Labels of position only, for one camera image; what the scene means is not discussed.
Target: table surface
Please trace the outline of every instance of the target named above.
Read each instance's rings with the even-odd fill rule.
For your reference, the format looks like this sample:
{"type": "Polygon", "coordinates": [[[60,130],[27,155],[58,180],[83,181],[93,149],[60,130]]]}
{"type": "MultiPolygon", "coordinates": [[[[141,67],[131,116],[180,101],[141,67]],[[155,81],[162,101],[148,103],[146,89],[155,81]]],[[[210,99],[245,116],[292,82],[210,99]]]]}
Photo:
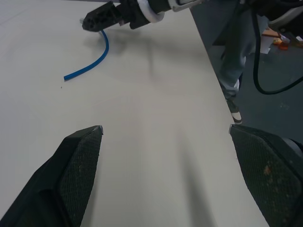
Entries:
{"type": "Polygon", "coordinates": [[[79,19],[96,2],[43,1],[0,24],[0,216],[76,130],[104,128],[82,226],[266,227],[243,180],[232,123],[189,10],[134,31],[79,19]]]}

